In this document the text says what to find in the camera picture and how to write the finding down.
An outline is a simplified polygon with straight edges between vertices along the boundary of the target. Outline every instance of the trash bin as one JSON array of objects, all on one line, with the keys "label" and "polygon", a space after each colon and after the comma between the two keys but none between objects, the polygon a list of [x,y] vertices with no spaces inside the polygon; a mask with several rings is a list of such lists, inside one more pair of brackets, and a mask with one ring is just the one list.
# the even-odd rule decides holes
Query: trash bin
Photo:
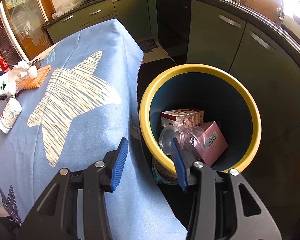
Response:
[{"label": "trash bin", "polygon": [[159,148],[161,112],[182,108],[204,111],[203,121],[216,121],[228,147],[212,165],[218,171],[243,171],[255,156],[261,139],[261,120],[247,89],[228,73],[201,64],[170,68],[147,87],[140,104],[140,129],[156,161],[168,172],[174,164]]}]

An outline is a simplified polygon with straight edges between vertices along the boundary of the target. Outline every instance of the silver screw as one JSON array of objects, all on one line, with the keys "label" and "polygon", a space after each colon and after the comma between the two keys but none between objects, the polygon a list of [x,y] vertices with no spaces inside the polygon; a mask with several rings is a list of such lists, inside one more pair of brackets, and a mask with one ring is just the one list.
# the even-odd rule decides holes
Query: silver screw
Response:
[{"label": "silver screw", "polygon": [[60,175],[67,175],[68,174],[68,169],[67,168],[63,168],[59,171]]},{"label": "silver screw", "polygon": [[239,175],[239,171],[237,171],[236,169],[231,169],[230,170],[230,174],[233,176],[238,176]]},{"label": "silver screw", "polygon": [[202,168],[203,163],[202,162],[194,162],[194,166],[197,167],[197,168]]},{"label": "silver screw", "polygon": [[105,163],[103,161],[97,161],[94,165],[97,168],[102,168],[103,166],[105,166]]}]

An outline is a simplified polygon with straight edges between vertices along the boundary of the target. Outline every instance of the striped starfish print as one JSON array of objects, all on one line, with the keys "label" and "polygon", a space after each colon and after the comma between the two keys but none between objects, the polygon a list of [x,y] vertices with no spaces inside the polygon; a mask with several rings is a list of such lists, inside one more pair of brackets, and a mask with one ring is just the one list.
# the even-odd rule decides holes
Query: striped starfish print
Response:
[{"label": "striped starfish print", "polygon": [[29,127],[42,125],[45,154],[52,167],[57,164],[75,117],[99,106],[120,103],[118,92],[93,76],[101,56],[102,51],[97,51],[73,69],[57,68],[28,119]]},{"label": "striped starfish print", "polygon": [[4,209],[9,213],[9,215],[19,224],[21,225],[22,221],[19,217],[16,199],[14,197],[13,187],[10,186],[8,196],[6,197],[2,190],[0,189],[1,199],[2,199],[2,206]]}]

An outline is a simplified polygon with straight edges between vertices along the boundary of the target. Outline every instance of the barcode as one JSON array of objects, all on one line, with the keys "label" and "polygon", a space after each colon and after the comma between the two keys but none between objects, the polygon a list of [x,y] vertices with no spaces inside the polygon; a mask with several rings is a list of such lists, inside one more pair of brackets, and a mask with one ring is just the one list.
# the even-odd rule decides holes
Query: barcode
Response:
[{"label": "barcode", "polygon": [[208,147],[210,147],[211,144],[215,142],[215,140],[218,139],[218,135],[216,132],[213,132],[212,135],[208,138]]}]

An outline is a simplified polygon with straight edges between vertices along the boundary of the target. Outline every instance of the glass door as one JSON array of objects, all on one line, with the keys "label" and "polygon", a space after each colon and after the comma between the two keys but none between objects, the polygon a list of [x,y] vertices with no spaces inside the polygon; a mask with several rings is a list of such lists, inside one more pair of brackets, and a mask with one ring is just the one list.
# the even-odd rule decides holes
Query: glass door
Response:
[{"label": "glass door", "polygon": [[29,60],[52,44],[42,25],[46,22],[37,0],[3,0],[7,22]]}]

